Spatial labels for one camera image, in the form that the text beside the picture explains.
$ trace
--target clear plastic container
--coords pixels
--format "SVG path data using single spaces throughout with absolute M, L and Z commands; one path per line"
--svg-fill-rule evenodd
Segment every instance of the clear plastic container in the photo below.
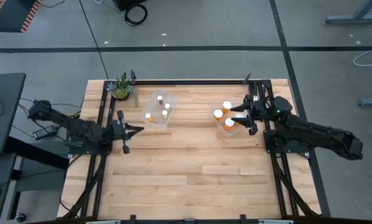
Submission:
M 162 96 L 162 104 L 160 104 L 159 100 L 157 99 L 158 96 Z M 165 108 L 165 104 L 167 103 L 169 103 L 170 108 Z M 167 125 L 175 112 L 176 105 L 177 97 L 175 95 L 167 91 L 156 90 L 153 92 L 150 101 L 143 109 L 142 120 L 147 124 L 151 124 L 157 129 L 166 130 Z M 166 115 L 162 114 L 164 110 L 168 111 Z M 146 114 L 150 114 L 151 121 L 146 118 Z
M 225 120 L 227 118 L 235 118 L 237 114 L 242 114 L 244 117 L 247 116 L 247 112 L 235 112 L 235 111 L 228 111 L 227 113 L 223 114 L 223 116 L 217 121 L 213 115 L 213 112 L 215 110 L 222 110 L 223 108 L 223 102 L 229 101 L 232 105 L 232 107 L 239 106 L 240 102 L 234 102 L 231 100 L 223 100 L 222 102 L 218 102 L 217 104 L 214 104 L 210 107 L 210 117 L 212 118 L 213 122 L 215 122 L 216 126 L 221 130 L 221 132 L 226 136 L 230 137 L 234 134 L 236 134 L 241 129 L 244 129 L 245 127 L 237 122 L 235 122 L 235 125 L 231 127 L 229 130 L 225 129 Z

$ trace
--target desk leg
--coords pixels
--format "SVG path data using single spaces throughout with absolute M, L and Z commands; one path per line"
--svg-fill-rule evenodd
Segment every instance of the desk leg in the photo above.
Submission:
M 367 15 L 372 9 L 372 0 L 367 0 L 352 16 L 327 16 L 327 23 L 372 22 L 372 15 Z
M 32 159 L 61 170 L 66 170 L 68 167 L 68 159 L 12 137 L 8 137 L 6 141 L 5 152 L 13 152 L 18 156 Z
M 12 197 L 11 204 L 9 206 L 9 213 L 7 214 L 8 220 L 13 220 L 16 217 L 17 207 L 19 206 L 19 200 L 20 200 L 21 193 L 22 192 L 20 191 L 16 191 L 16 193 L 14 194 L 14 197 Z

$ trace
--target white cable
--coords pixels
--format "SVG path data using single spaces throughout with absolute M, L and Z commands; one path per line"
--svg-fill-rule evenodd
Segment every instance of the white cable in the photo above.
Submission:
M 372 66 L 372 64 L 362 65 L 362 64 L 358 64 L 358 63 L 356 63 L 356 60 L 358 60 L 358 58 L 360 58 L 360 57 L 363 56 L 363 55 L 370 54 L 370 53 L 372 53 L 372 50 L 370 50 L 370 51 L 368 51 L 368 52 L 365 52 L 365 53 L 363 53 L 363 54 L 357 56 L 355 59 L 353 59 L 353 63 L 354 63 L 356 66 L 361 66 L 361 67 L 369 67 L 369 66 Z
M 357 56 L 355 59 L 353 59 L 353 63 L 354 63 L 355 65 L 357 65 L 357 66 L 362 66 L 362 67 L 372 66 L 372 64 L 362 65 L 362 64 L 358 64 L 358 63 L 356 63 L 356 60 L 357 60 L 358 58 L 360 58 L 360 57 L 363 56 L 363 55 L 369 54 L 369 53 L 372 53 L 372 50 L 370 50 L 370 51 L 368 51 L 368 52 L 365 52 L 365 53 L 363 53 L 363 54 Z

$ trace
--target wooden tabletop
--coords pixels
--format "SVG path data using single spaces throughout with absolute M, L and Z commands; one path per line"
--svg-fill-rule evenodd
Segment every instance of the wooden tabletop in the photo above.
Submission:
M 97 120 L 104 80 L 90 80 L 85 92 L 81 119 Z M 292 102 L 286 79 L 272 80 L 275 96 Z M 107 158 L 99 219 L 238 219 L 280 218 L 274 174 L 265 150 L 264 125 L 250 136 L 242 129 L 225 137 L 210 117 L 210 106 L 224 99 L 243 101 L 245 85 L 143 85 L 139 107 L 133 96 L 117 101 L 125 120 L 145 130 L 130 140 L 131 153 L 122 153 L 116 141 Z M 166 131 L 142 121 L 142 110 L 154 90 L 178 96 L 176 111 Z M 103 124 L 106 124 L 107 110 Z M 307 159 L 289 154 L 292 181 L 311 209 L 320 213 L 312 174 Z M 90 156 L 84 155 L 68 169 L 62 201 L 71 207 L 85 187 Z M 288 194 L 283 186 L 287 211 L 291 214 Z M 95 193 L 88 206 L 91 214 Z M 58 216 L 67 211 L 60 207 Z

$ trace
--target concrete floor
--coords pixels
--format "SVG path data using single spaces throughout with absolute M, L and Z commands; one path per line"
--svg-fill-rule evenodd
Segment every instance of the concrete floor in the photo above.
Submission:
M 45 0 L 44 4 L 57 1 Z M 81 1 L 100 47 L 280 46 L 266 0 L 239 0 L 237 4 L 226 0 L 149 0 L 144 3 L 149 17 L 137 27 L 127 26 L 121 13 L 104 5 Z M 113 6 L 110 0 L 103 1 Z M 288 46 L 357 46 L 357 41 L 359 46 L 370 46 L 372 24 L 324 22 L 326 15 L 352 14 L 363 2 L 277 0 L 276 4 Z M 67 0 L 51 9 L 41 7 L 25 34 L 0 33 L 0 48 L 56 47 L 95 47 L 78 1 Z M 364 159 L 355 162 L 317 149 L 332 216 L 372 220 L 372 108 L 356 105 L 359 98 L 372 97 L 372 67 L 353 64 L 361 53 L 291 52 L 291 59 L 308 119 L 350 130 L 365 144 Z M 251 78 L 289 77 L 282 52 L 273 51 L 103 52 L 102 58 L 109 78 L 130 69 L 138 78 L 244 78 L 249 72 Z M 361 61 L 372 63 L 372 55 Z M 27 74 L 23 98 L 75 105 L 82 101 L 87 80 L 106 78 L 97 52 L 0 54 L 0 73 L 9 72 Z M 21 103 L 30 106 L 29 102 Z M 57 109 L 66 113 L 76 110 L 67 106 Z M 29 134 L 39 128 L 21 110 L 14 125 Z M 11 136 L 34 142 L 15 129 Z M 23 194 L 18 211 L 28 215 L 28 222 L 51 220 L 60 192 Z

